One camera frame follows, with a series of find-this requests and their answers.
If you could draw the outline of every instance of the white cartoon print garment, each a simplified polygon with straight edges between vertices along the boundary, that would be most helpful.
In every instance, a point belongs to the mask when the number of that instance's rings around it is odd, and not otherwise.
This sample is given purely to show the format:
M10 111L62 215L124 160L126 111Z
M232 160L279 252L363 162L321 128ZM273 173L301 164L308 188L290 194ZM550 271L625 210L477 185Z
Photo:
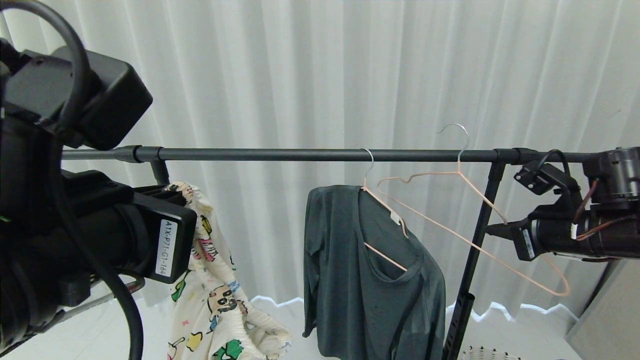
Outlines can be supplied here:
M189 267L171 287L173 327L166 360L275 360L291 333L254 308L236 281L234 264L209 201L182 182L180 192L198 214Z

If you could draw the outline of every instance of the shirt neckline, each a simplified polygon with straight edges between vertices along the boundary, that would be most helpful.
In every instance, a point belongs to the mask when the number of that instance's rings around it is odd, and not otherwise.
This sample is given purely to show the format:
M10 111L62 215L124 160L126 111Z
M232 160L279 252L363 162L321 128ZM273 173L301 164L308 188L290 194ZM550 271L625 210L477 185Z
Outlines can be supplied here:
M411 243L411 245L413 245L413 248L415 248L416 251L418 252L418 256L416 257L416 260L413 262L413 264L410 264L409 266L407 266L407 264L400 264L400 265L402 265L402 266L404 266L406 268L406 272L404 274L400 275L396 279L391 279L388 276L382 274L375 266L373 266L373 264L371 263L371 259L369 258L370 255L372 255L372 256L379 256L379 255L373 253L373 251L371 251L368 247L366 247L364 245L364 243L365 243L364 234L362 232L362 225L360 223L360 195L361 194L367 194L367 192L363 191L362 187L357 187L356 188L356 194L354 196L354 198L355 198L354 202L355 203L354 203L354 206L353 206L353 223L355 224L355 232L356 232L356 235L358 236L358 251L361 251L362 254L364 255L364 257L366 258L367 268L381 282L387 282L387 283L390 283L390 284L397 284L397 283L407 282L407 281L411 280L411 278L413 278L413 276L417 273L418 269L422 266L422 260L424 259L424 252L421 251L422 250L421 249L422 248L422 244L418 241L418 239L415 237L415 235L413 235L413 233L411 233L407 229L407 235L409 236L409 238L406 239L406 240L405 239L403 239L403 240L409 241Z

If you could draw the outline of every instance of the curtain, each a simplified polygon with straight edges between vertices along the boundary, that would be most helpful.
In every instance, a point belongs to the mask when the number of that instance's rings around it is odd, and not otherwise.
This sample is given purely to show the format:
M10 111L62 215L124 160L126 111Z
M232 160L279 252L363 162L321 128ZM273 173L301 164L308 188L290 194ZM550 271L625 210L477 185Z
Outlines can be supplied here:
M471 149L529 147L596 152L638 145L640 2L629 1L88 1L48 0L87 49L131 63L154 103L121 145L164 147ZM0 33L17 49L62 45L31 14L10 10ZM132 186L154 183L149 165L66 161ZM247 293L283 302L303 292L309 190L361 184L368 163L168 163L171 178L199 186L216 207ZM455 164L376 163L386 176ZM488 164L463 164L480 189ZM496 204L520 220L555 195L537 197L508 167ZM572 172L584 189L579 165ZM461 179L392 183L395 197L471 239L481 201ZM403 211L438 261L455 300L468 245ZM491 223L499 221L492 216ZM513 244L484 247L562 290L540 259ZM572 287L557 298L481 256L475 310L498 302L566 305L579 315L604 265L554 258Z

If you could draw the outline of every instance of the clothes hanger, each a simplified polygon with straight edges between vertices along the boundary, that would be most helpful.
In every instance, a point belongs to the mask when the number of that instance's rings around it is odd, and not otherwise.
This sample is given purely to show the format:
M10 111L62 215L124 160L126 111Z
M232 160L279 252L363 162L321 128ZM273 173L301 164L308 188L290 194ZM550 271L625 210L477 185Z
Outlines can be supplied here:
M460 162L460 155L462 155L462 152L467 150L467 148L469 147L469 133L467 132L467 129L465 129L464 126L460 125L460 124L448 124L445 127L442 128L442 130L440 130L438 132L438 134L442 133L443 131L445 131L445 129L447 129L449 126L451 125L455 125L460 127L462 130L464 130L466 136L467 136L467 143L465 144L465 147L458 153L458 170L457 171L450 171L450 172L423 172L423 173L419 173L419 174L414 174L411 175L407 180L404 180L402 177L399 176L394 176L394 177L386 177L380 181L378 181L378 191L383 194L384 196L388 197L389 199L397 202L398 204L404 206L405 208L409 209L410 211L414 212L416 215L419 215L423 218L425 218L426 220L429 220L431 223L441 227L442 229L445 229L446 231L449 231L451 234L459 237L460 239L464 240L465 242L467 242L469 245L471 245L472 247L476 248L478 251L482 252L483 254L487 255L489 258L492 258L493 260L497 261L499 264L501 264L502 266L505 266L506 268L508 268L509 270L513 271L514 273L518 274L520 277L524 278L525 280L531 282L533 285L536 285L537 287L553 294L556 296L567 296L569 295L569 293L571 292L571 288L569 287L569 282L566 280L566 277L564 276L564 274L560 271L560 269L558 269L558 267L553 264L553 262L551 262L551 260L549 260L549 258L542 254L541 257L553 268L554 272L557 273L560 278L562 279L562 282L564 284L564 288L565 290L561 293L558 293L554 290L549 289L548 287L540 284L539 282L535 281L534 279L531 279L530 277L526 276L525 274L523 274L522 272L519 272L518 270L514 269L513 267L509 266L507 263L505 263L504 261L496 258L493 254L490 254L489 252L487 252L486 250L484 250L483 248L481 248L480 246L474 244L473 242L469 241L468 239L466 239L464 236L458 234L456 231L453 231L452 229L449 229L448 227L440 224L439 222L433 220L432 218L427 217L426 215L420 213L419 211L417 211L416 209L411 208L409 205L406 205L405 203L401 202L400 200L395 199L394 197L392 197L391 195L385 193L384 191L382 191L380 189L380 184L384 183L385 181L390 181L390 180L395 180L398 179L400 181L402 181L405 184L408 184L411 182L411 180L415 177L419 177L419 176L425 176L425 175L457 175L462 177L462 179L464 179L464 181L471 187L471 189L473 189L473 191L478 194L482 200L487 203L487 205L489 205L493 210L495 210L495 212L501 217L502 221L506 224L508 223L507 218L495 207L495 205L493 205L493 203L491 201L489 201L481 192L480 190L478 190L472 183L471 181L469 181L469 179L467 179L467 177L462 174L461 171L461 162Z
M366 152L369 153L369 155L371 156L371 167L369 167L369 169L367 170L367 172L364 174L364 184L362 185L361 189L367 193L369 193L369 195L371 195L374 199L376 199L380 204L382 204L382 206L384 206L387 210L389 210L391 212L391 219L399 219L399 223L402 226L402 233L403 235L406 236L406 238L409 238L409 236L406 234L406 227L404 225L404 220L389 206L387 205L384 201L382 201L379 197L376 196L376 194L374 194L371 190L368 189L367 187L367 176L369 175L369 172L371 171L371 169L373 168L373 165L375 163L375 160L373 159L373 154L371 154L371 151L369 149L362 149ZM393 265L395 265L396 267L398 267L400 270L406 272L406 268L402 265L400 265L399 263L396 263L395 261L391 260L388 256L384 255L382 252L378 251L376 248L374 248L373 246L369 245L368 243L364 242L364 245L366 247L368 247L369 249L371 249L371 251L375 252L376 254L380 255L383 259L387 260L388 262L392 263Z

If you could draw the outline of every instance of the garment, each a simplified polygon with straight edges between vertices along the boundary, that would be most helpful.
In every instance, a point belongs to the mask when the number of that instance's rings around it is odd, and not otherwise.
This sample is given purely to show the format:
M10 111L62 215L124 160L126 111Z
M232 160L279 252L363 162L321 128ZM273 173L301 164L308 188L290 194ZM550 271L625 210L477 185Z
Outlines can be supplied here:
M171 287L167 360L278 359L291 346L291 333L249 302L209 201L186 183L165 190L181 193L198 214L188 269Z
M442 271L418 239L359 186L309 193L305 221L305 332L342 360L440 359ZM364 242L407 268L370 251Z

